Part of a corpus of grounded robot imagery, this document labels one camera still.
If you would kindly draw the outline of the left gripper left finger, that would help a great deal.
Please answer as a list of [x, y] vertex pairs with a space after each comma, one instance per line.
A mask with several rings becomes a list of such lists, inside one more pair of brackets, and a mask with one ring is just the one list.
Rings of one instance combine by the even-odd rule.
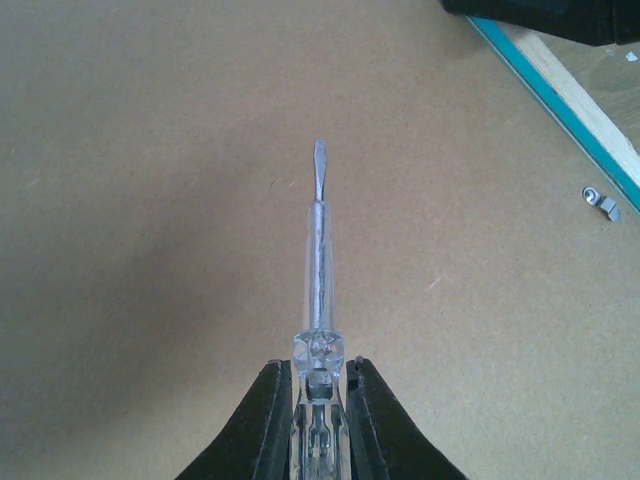
[[178, 477], [287, 479], [291, 421], [291, 362], [271, 360], [216, 438]]

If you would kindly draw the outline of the blue wooden picture frame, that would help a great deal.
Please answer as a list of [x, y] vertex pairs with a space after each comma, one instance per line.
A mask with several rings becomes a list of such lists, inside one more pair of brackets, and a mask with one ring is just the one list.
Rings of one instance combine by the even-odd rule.
[[1, 475], [171, 479], [336, 320], [474, 479], [639, 475], [639, 219], [435, 1], [1, 5]]

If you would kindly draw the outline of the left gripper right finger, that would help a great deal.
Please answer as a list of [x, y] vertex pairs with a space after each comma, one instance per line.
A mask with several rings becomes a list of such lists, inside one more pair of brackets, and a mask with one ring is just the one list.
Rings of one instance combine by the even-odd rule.
[[350, 360], [346, 372], [354, 479], [463, 478], [419, 430], [371, 360]]

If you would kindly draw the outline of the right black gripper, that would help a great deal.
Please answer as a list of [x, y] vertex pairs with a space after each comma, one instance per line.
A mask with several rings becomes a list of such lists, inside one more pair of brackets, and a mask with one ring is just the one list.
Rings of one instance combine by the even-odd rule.
[[450, 14], [478, 17], [588, 46], [639, 41], [638, 0], [441, 0]]

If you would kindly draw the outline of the clear handle screwdriver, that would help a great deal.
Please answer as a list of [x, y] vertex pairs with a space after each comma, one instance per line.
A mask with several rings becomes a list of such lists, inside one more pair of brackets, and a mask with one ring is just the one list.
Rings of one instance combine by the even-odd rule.
[[299, 393], [291, 427], [292, 479], [352, 477], [350, 439], [340, 395], [344, 337], [335, 320], [330, 205], [325, 199], [327, 146], [315, 141], [309, 208], [303, 328], [293, 340]]

